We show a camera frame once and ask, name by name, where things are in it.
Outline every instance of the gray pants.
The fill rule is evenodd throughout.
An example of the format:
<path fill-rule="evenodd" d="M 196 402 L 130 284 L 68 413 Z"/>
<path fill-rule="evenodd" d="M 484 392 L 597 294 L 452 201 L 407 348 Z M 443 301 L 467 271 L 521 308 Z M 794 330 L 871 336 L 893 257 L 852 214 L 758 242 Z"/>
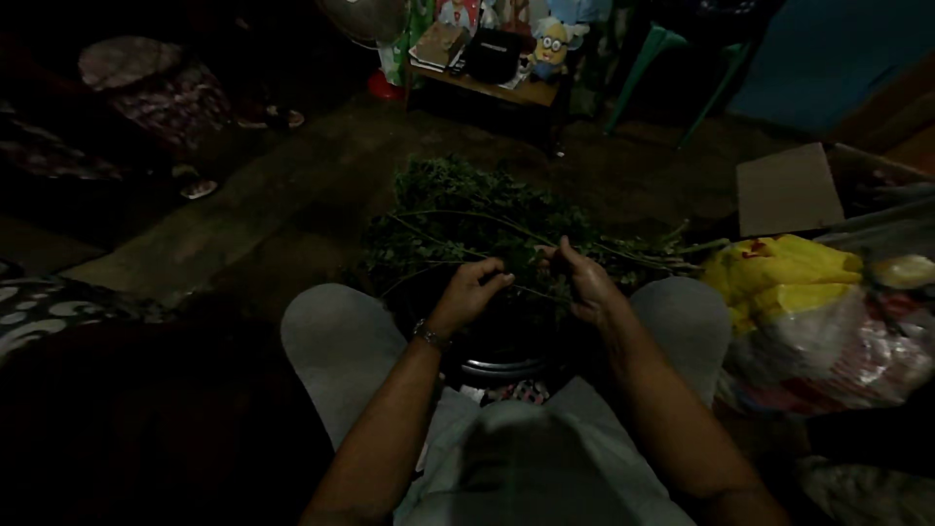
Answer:
<path fill-rule="evenodd" d="M 731 337 L 730 315 L 721 296 L 699 281 L 668 278 L 641 288 L 630 302 L 675 370 L 710 405 Z M 280 334 L 286 355 L 337 449 L 407 339 L 378 300 L 337 284 L 299 294 L 282 317 Z M 623 430 L 608 404 L 580 377 L 546 405 L 601 428 Z M 428 441 L 454 421 L 479 411 L 468 397 L 444 388 Z"/>

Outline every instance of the blue wall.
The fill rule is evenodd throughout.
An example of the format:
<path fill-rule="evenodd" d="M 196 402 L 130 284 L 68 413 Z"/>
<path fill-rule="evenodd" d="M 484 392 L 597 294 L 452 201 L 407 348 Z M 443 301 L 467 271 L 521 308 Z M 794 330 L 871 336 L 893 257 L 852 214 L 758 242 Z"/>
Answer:
<path fill-rule="evenodd" d="M 935 50 L 935 0 L 788 0 L 727 109 L 821 134 Z"/>

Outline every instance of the wristwatch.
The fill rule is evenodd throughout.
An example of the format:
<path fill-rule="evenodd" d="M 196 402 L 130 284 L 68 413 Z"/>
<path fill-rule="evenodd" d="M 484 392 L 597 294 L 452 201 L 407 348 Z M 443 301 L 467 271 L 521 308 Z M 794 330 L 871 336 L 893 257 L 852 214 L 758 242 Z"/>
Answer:
<path fill-rule="evenodd" d="M 419 320 L 419 323 L 415 324 L 415 329 L 412 330 L 412 336 L 423 338 L 429 345 L 434 346 L 441 352 L 448 350 L 448 347 L 452 346 L 451 340 L 446 340 L 438 336 L 438 334 L 432 332 L 425 326 L 425 318 L 422 318 Z"/>

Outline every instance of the wooden table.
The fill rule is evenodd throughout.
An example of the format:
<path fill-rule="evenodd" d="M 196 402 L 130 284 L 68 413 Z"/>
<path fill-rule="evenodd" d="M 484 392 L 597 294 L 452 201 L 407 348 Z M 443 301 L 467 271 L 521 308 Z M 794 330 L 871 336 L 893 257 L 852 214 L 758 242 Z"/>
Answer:
<path fill-rule="evenodd" d="M 558 95 L 559 84 L 547 84 L 544 81 L 532 82 L 529 78 L 523 79 L 517 84 L 515 89 L 508 90 L 501 88 L 496 84 L 488 84 L 479 80 L 472 79 L 467 73 L 461 76 L 453 76 L 448 71 L 438 72 L 424 67 L 413 66 L 409 61 L 405 63 L 406 69 L 406 111 L 410 109 L 410 92 L 412 91 L 412 77 L 422 75 L 428 79 L 440 80 L 455 86 L 459 86 L 473 92 L 484 95 L 494 96 L 501 100 L 506 100 L 514 104 L 520 104 L 530 107 L 542 107 L 549 110 L 553 117 L 553 123 L 549 126 L 549 137 L 546 146 L 547 153 L 554 152 L 558 136 L 564 123 L 564 112 L 561 108 L 553 108 L 555 97 Z"/>
<path fill-rule="evenodd" d="M 558 84 L 546 84 L 545 82 L 531 82 L 529 78 L 523 79 L 515 89 L 508 90 L 501 88 L 496 84 L 488 84 L 472 79 L 467 73 L 460 77 L 455 77 L 448 71 L 439 73 L 424 67 L 413 66 L 406 62 L 406 108 L 409 108 L 410 91 L 412 90 L 412 75 L 418 74 L 429 79 L 441 80 L 455 86 L 460 86 L 471 91 L 484 95 L 495 96 L 516 104 L 527 106 L 540 105 L 551 108 L 558 94 Z"/>

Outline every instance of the chair leg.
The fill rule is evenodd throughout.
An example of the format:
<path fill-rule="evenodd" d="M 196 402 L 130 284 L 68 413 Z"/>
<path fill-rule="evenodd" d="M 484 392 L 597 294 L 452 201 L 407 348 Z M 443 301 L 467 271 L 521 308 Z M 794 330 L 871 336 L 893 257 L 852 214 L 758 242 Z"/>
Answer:
<path fill-rule="evenodd" d="M 626 102 L 630 99 L 630 96 L 633 95 L 633 89 L 636 88 L 637 83 L 640 82 L 640 77 L 646 72 L 646 68 L 649 67 L 653 59 L 666 47 L 667 32 L 668 31 L 656 24 L 650 27 L 649 35 L 646 36 L 646 40 L 643 42 L 640 55 L 637 56 L 636 62 L 633 63 L 633 67 L 630 68 L 630 72 L 626 76 L 624 89 L 620 91 L 620 96 L 617 97 L 617 104 L 613 108 L 613 115 L 611 115 L 611 119 L 604 127 L 605 135 L 613 133 L 613 127 L 617 124 L 617 119 L 620 118 L 620 114 L 624 112 Z"/>
<path fill-rule="evenodd" d="M 688 142 L 688 138 L 695 133 L 695 128 L 701 124 L 701 121 L 704 120 L 705 116 L 708 114 L 708 111 L 711 111 L 711 107 L 714 106 L 714 103 L 717 101 L 717 97 L 720 96 L 721 92 L 724 91 L 724 88 L 730 83 L 730 80 L 734 77 L 734 74 L 737 73 L 737 70 L 740 69 L 743 61 L 747 58 L 747 53 L 750 51 L 750 43 L 740 45 L 739 49 L 731 50 L 726 48 L 729 51 L 733 51 L 733 56 L 730 58 L 729 64 L 727 66 L 727 72 L 724 74 L 724 78 L 721 79 L 721 83 L 718 84 L 717 89 L 714 90 L 714 94 L 711 95 L 711 98 L 708 99 L 708 103 L 705 104 L 704 109 L 701 110 L 701 113 L 698 114 L 698 117 L 692 123 L 691 126 L 685 131 L 682 135 L 682 138 L 679 140 L 679 145 L 676 146 L 676 150 L 681 150 L 682 147 Z"/>

